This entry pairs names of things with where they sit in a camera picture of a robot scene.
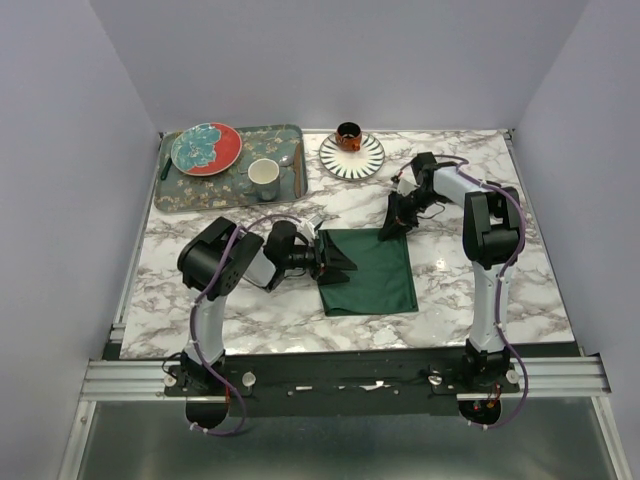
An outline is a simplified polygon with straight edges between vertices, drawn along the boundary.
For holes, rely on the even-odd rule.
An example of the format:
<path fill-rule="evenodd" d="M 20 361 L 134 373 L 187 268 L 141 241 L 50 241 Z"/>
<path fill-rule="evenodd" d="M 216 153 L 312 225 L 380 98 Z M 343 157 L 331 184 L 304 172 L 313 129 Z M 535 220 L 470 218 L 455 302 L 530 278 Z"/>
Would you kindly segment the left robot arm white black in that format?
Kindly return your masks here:
<path fill-rule="evenodd" d="M 318 285 L 344 284 L 356 264 L 339 249 L 322 220 L 288 214 L 267 215 L 248 226 L 219 217 L 181 251 L 177 268 L 196 293 L 189 317 L 185 354 L 195 362 L 187 382 L 201 395 L 214 393 L 222 372 L 214 363 L 224 354 L 227 297 L 245 279 L 270 292 L 288 274 L 300 271 Z"/>

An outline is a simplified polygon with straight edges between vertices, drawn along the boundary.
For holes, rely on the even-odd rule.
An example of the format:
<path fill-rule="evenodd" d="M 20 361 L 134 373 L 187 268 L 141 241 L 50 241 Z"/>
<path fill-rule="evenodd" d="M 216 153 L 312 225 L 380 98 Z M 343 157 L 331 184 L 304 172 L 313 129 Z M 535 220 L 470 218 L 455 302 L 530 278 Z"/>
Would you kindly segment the dark green cloth napkin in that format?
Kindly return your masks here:
<path fill-rule="evenodd" d="M 347 273 L 348 282 L 319 288 L 327 316 L 390 315 L 419 310 L 404 235 L 381 241 L 374 228 L 331 229 L 328 234 L 356 268 Z"/>

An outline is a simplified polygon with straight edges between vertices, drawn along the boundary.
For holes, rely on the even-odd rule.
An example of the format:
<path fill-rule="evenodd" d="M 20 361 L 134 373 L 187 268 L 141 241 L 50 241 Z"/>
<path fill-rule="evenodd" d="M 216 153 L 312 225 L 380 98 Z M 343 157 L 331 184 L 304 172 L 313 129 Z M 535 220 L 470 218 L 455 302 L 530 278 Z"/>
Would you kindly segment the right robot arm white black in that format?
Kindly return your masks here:
<path fill-rule="evenodd" d="M 507 349 L 506 311 L 514 265 L 524 249 L 526 218 L 516 189 L 466 173 L 469 161 L 451 154 L 417 154 L 391 179 L 381 241 L 419 226 L 436 204 L 463 210 L 462 245 L 474 273 L 473 323 L 468 345 L 477 354 Z"/>

